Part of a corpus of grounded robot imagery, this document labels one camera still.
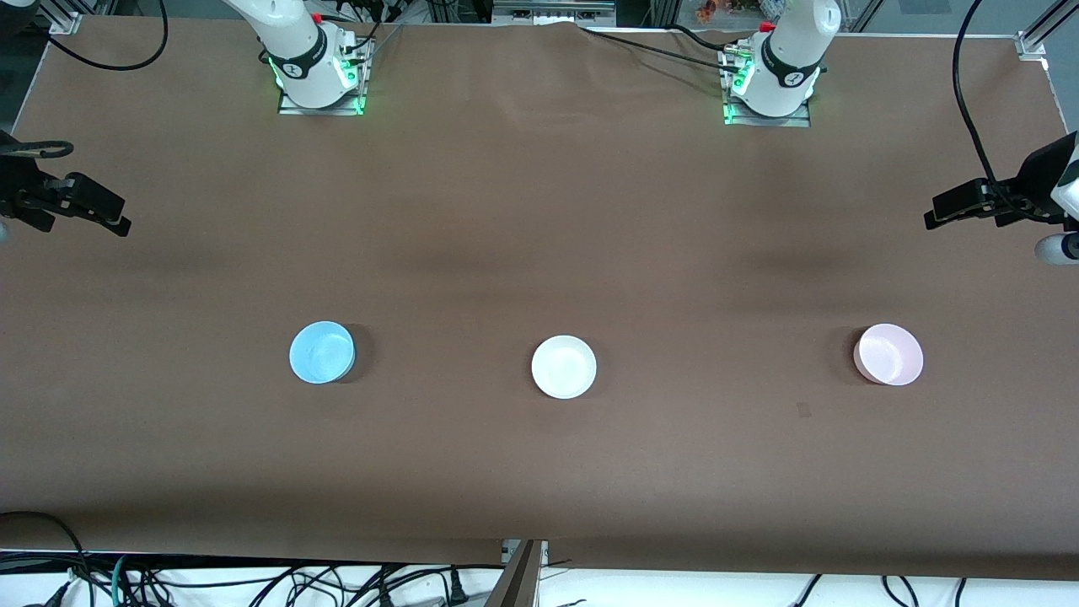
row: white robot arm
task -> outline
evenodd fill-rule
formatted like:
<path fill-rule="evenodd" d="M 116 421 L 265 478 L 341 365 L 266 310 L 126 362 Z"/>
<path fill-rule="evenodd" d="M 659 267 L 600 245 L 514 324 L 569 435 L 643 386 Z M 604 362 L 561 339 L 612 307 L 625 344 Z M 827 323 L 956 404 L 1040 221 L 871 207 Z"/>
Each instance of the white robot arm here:
<path fill-rule="evenodd" d="M 1064 233 L 1041 238 L 1034 253 L 1053 265 L 1079 264 L 1079 133 L 1026 156 L 1019 174 L 993 183 L 979 177 L 933 196 L 926 227 L 992 217 L 998 227 L 1023 219 L 1057 224 Z"/>
<path fill-rule="evenodd" d="M 356 35 L 329 22 L 317 23 L 303 0 L 224 2 L 255 28 L 278 85 L 298 106 L 330 106 L 359 84 Z"/>
<path fill-rule="evenodd" d="M 787 2 L 774 31 L 757 32 L 748 40 L 753 63 L 732 92 L 762 115 L 794 113 L 812 95 L 820 60 L 842 22 L 835 0 Z"/>

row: brown table surface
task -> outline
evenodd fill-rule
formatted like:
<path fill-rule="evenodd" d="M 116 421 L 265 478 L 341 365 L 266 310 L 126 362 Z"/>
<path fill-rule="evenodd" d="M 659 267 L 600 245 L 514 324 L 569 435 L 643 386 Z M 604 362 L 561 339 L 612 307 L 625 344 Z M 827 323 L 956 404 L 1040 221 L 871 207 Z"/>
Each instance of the brown table surface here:
<path fill-rule="evenodd" d="M 923 226 L 980 171 L 951 46 L 837 39 L 808 129 L 726 126 L 708 68 L 571 25 L 410 27 L 346 119 L 278 116 L 242 22 L 174 19 L 132 73 L 51 50 L 16 135 L 71 140 L 41 167 L 134 226 L 11 225 L 0 507 L 93 549 L 1079 577 L 1079 275 L 1041 225 Z M 1063 134 L 1011 41 L 964 82 L 999 174 Z M 349 384 L 289 371 L 323 319 Z M 921 341 L 914 385 L 850 364 L 877 322 Z M 599 359 L 570 402 L 527 371 L 561 333 Z"/>

